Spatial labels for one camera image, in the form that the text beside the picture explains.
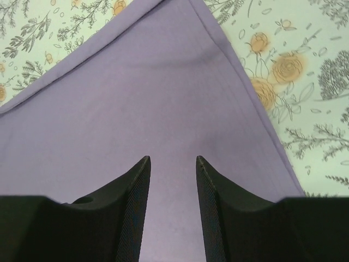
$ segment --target purple cloth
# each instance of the purple cloth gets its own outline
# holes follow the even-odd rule
[[[144,155],[141,262],[202,262],[195,159],[271,201],[303,191],[202,0],[134,0],[0,108],[0,194],[71,202]]]

